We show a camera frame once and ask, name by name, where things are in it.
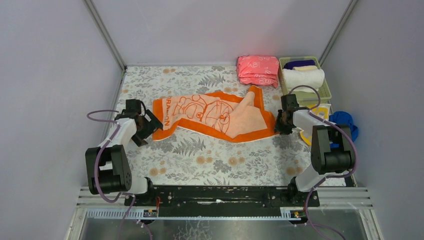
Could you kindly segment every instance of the blue cloth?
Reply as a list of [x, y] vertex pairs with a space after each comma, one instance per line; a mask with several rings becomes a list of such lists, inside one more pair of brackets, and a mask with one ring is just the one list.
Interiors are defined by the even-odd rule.
[[[336, 124], [347, 124], [350, 128], [350, 134], [352, 135], [352, 141], [355, 142], [355, 140], [358, 137], [359, 129], [357, 126], [354, 125], [354, 119], [352, 116], [345, 112], [345, 111], [336, 111], [333, 115], [330, 115], [328, 118], [330, 122], [336, 123]], [[330, 148], [338, 148], [339, 145], [336, 143], [331, 143]]]
[[289, 61], [284, 65], [285, 69], [293, 70], [294, 67], [303, 67], [303, 66], [315, 66], [314, 60], [298, 60], [298, 61]]

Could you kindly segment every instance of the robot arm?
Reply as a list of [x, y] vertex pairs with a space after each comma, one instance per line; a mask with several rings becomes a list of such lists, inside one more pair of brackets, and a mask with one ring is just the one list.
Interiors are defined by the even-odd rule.
[[107, 138], [97, 147], [88, 148], [85, 152], [88, 188], [92, 194], [98, 194], [94, 180], [94, 169], [97, 154], [102, 146], [110, 143], [100, 156], [98, 164], [98, 181], [103, 193], [127, 192], [145, 193], [148, 188], [146, 178], [133, 181], [126, 150], [133, 140], [137, 146], [146, 145], [145, 139], [157, 129], [162, 129], [162, 123], [155, 115], [145, 108], [142, 101], [128, 99], [125, 109], [115, 117], [115, 125]]
[[[282, 96], [281, 106], [283, 109], [278, 111], [275, 132], [288, 135], [294, 128], [299, 127], [312, 135], [311, 165], [291, 180], [289, 189], [293, 189], [294, 192], [309, 192], [326, 176], [342, 174], [354, 167], [355, 156], [348, 140], [336, 129], [314, 116], [309, 108], [300, 107], [295, 94]], [[351, 137], [348, 125], [337, 126]], [[330, 148], [331, 142], [339, 144], [339, 147]]]

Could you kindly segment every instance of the table surface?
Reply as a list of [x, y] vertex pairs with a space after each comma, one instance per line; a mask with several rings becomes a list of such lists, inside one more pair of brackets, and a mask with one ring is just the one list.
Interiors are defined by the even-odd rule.
[[[235, 66], [130, 66], [116, 109], [126, 99], [142, 100], [152, 109], [156, 99], [223, 91], [244, 97], [250, 85], [241, 84]], [[281, 88], [261, 86], [265, 110], [277, 116]], [[147, 139], [126, 149], [133, 175], [151, 178], [155, 185], [286, 186], [310, 165], [310, 147], [299, 131], [254, 142], [232, 143], [178, 127], [161, 140]], [[323, 186], [345, 186], [328, 179]]]

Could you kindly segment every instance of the cartoon character print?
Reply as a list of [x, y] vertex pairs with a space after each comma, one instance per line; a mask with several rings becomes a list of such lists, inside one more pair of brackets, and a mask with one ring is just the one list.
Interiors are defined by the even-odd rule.
[[196, 94], [191, 97], [182, 96], [172, 115], [185, 115], [192, 121], [203, 123], [225, 134], [230, 126], [232, 111], [231, 105], [225, 101], [217, 99], [207, 103]]

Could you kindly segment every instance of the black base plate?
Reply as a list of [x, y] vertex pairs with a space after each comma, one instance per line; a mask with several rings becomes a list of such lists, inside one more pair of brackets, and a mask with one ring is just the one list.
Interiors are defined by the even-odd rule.
[[[280, 217], [280, 207], [303, 208], [308, 195], [301, 192], [289, 199], [287, 188], [276, 186], [157, 185], [153, 189], [154, 194], [136, 195], [134, 206], [155, 206], [146, 195], [160, 197], [160, 217]], [[316, 191], [309, 206], [320, 206]]]

